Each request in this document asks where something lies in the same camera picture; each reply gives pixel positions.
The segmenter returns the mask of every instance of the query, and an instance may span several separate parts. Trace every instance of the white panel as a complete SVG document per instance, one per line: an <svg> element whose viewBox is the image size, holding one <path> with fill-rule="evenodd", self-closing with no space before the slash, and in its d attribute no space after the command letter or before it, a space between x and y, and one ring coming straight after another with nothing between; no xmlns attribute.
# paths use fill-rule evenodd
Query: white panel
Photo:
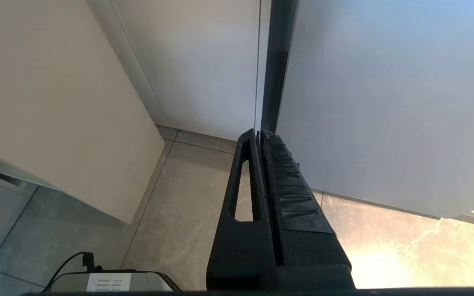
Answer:
<svg viewBox="0 0 474 296"><path fill-rule="evenodd" d="M109 0L87 0L87 4L94 13L94 17L100 24L107 40L113 47L118 60L124 67L133 87L137 90L140 99L145 105L147 112L151 115L155 124L169 126L166 116L147 81L145 73L138 62L138 58L133 51L133 47L118 20L116 13Z"/></svg>
<svg viewBox="0 0 474 296"><path fill-rule="evenodd" d="M474 0L301 1L278 133L316 189L474 210Z"/></svg>
<svg viewBox="0 0 474 296"><path fill-rule="evenodd" d="M44 180L41 180L40 178L37 178L36 176L33 176L29 174L28 172L23 171L19 167L16 167L14 165L11 165L10 163L6 163L1 160L0 160L0 174L9 176L18 180L24 180L26 182L33 183L36 185L41 185L43 187L48 187L54 190L60 190L59 188L54 187L53 185L45 182Z"/></svg>
<svg viewBox="0 0 474 296"><path fill-rule="evenodd" d="M261 0L257 58L256 123L254 127L256 131L261 129L261 120L263 118L263 97L265 95L265 74L267 69L268 34L270 32L271 9L272 0Z"/></svg>
<svg viewBox="0 0 474 296"><path fill-rule="evenodd" d="M171 127L236 140L254 125L259 0L120 0Z"/></svg>
<svg viewBox="0 0 474 296"><path fill-rule="evenodd" d="M84 1L0 1L1 160L130 223L163 146Z"/></svg>

